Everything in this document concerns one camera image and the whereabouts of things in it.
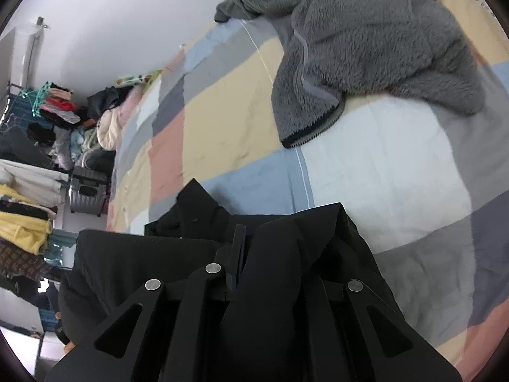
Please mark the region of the yellow fleece jacket hanging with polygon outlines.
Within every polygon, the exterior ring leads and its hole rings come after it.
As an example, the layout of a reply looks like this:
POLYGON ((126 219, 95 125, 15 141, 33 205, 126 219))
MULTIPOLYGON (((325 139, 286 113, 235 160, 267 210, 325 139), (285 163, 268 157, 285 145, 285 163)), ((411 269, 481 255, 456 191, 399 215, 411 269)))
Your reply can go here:
MULTIPOLYGON (((13 197, 17 201, 28 203, 26 198, 18 196, 5 185, 1 185, 1 196, 13 197)), ((1 238, 28 253, 39 254, 46 247, 47 238, 52 233, 52 224, 53 220, 45 221, 1 212, 1 238)))

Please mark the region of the black hanging garment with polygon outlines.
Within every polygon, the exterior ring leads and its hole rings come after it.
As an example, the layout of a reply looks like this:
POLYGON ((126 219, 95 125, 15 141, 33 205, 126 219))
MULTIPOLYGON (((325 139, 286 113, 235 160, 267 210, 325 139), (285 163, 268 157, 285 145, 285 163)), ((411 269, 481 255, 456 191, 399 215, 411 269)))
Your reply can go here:
POLYGON ((51 209, 31 203, 20 202, 9 196, 1 196, 0 207, 1 212, 29 216, 45 221, 52 221, 56 218, 56 213, 51 209))

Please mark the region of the patchwork bed cover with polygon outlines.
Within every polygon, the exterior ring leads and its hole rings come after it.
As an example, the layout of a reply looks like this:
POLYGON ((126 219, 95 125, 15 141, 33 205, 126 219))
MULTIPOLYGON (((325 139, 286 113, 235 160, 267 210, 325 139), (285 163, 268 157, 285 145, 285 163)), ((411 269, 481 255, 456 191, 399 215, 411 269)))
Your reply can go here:
POLYGON ((406 321, 465 381, 480 377, 508 333, 508 39, 484 0, 442 3, 480 58, 480 113, 353 97, 330 129, 286 149, 270 103, 274 29, 216 26, 155 79, 125 127, 108 228, 142 234, 189 180, 233 214, 342 203, 406 321))

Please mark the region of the grey fleece jacket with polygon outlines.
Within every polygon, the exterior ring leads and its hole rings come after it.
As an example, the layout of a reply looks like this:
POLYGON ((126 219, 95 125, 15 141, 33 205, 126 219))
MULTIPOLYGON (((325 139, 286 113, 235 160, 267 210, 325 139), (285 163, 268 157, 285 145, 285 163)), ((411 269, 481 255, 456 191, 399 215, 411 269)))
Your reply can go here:
POLYGON ((284 147, 327 130, 349 96, 386 92, 466 116, 484 106, 472 49, 439 0, 224 0, 214 15, 258 17, 284 50, 272 89, 284 147))

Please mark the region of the white hoodie hanging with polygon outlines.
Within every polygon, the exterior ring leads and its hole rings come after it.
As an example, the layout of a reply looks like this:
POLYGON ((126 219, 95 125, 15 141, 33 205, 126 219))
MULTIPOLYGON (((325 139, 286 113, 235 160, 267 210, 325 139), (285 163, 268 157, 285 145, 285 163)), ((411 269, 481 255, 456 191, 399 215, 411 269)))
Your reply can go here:
POLYGON ((1 185, 5 185, 28 203, 47 208, 65 201, 69 175, 38 166, 30 166, 7 159, 1 160, 1 185))

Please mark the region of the pile of clothes on floor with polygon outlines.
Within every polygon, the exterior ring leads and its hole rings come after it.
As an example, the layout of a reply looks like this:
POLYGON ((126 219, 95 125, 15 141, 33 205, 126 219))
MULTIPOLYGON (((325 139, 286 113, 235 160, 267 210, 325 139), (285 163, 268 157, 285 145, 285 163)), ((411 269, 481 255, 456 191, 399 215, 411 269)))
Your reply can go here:
POLYGON ((122 128, 141 101, 145 90, 159 71, 119 79, 86 99, 79 106, 77 125, 68 125, 57 117, 42 112, 44 119, 52 123, 49 135, 51 154, 59 168, 69 172, 85 164, 85 155, 94 148, 106 152, 115 151, 122 128))

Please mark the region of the silver ribbed suitcase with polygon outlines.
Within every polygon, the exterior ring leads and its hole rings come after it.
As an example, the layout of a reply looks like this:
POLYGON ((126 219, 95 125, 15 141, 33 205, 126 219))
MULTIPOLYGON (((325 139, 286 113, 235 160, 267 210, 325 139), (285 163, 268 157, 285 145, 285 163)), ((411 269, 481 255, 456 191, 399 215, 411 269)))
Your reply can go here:
POLYGON ((68 191, 70 212, 101 217, 109 197, 106 174, 77 166, 74 168, 68 191))

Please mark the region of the brown plaid garment hanging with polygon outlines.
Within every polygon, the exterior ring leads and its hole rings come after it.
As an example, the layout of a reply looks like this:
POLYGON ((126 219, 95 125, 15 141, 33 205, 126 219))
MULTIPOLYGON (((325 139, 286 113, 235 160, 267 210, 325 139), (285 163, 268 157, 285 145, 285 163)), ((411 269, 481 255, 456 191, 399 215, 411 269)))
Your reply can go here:
POLYGON ((1 239, 0 256, 2 270, 34 281, 56 279, 52 266, 42 256, 28 253, 5 239, 1 239))

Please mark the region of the white air conditioner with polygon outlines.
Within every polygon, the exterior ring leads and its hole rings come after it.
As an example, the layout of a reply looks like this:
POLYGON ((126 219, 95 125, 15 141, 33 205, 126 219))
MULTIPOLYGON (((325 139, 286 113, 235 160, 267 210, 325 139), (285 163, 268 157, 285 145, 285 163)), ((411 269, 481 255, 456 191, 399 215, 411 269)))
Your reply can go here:
POLYGON ((24 88, 31 85, 44 29, 46 23, 43 17, 38 17, 35 23, 23 23, 15 27, 10 70, 12 84, 24 88))

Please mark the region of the dark grey hanging coat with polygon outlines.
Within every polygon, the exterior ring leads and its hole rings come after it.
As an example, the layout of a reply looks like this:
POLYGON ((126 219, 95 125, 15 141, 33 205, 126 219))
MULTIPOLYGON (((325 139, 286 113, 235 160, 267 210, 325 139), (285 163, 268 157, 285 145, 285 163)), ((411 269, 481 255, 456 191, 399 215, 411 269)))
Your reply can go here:
POLYGON ((1 159, 53 169, 52 159, 28 139, 19 126, 1 130, 1 159))

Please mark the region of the black puffer jacket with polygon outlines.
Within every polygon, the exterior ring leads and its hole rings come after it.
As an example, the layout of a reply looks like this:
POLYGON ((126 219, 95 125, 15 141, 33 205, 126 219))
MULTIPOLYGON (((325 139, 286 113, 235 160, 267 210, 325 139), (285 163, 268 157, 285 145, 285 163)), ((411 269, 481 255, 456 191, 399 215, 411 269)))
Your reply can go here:
POLYGON ((191 181, 145 236, 79 234, 60 288, 66 336, 76 348, 148 280, 171 286, 212 262, 224 276, 207 292, 198 381, 315 381, 317 279, 343 289, 360 280, 402 316, 339 203, 287 216, 233 215, 191 181))

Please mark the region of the green sock hanger with clothes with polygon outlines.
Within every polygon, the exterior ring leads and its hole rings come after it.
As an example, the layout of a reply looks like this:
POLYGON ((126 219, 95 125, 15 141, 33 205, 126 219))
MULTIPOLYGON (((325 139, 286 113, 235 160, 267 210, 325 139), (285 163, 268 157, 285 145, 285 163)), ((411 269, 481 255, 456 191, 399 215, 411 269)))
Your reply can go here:
POLYGON ((73 102, 72 89, 46 81, 39 89, 21 90, 18 97, 28 101, 33 117, 43 118, 42 112, 46 112, 68 125, 77 125, 80 122, 80 107, 73 102))

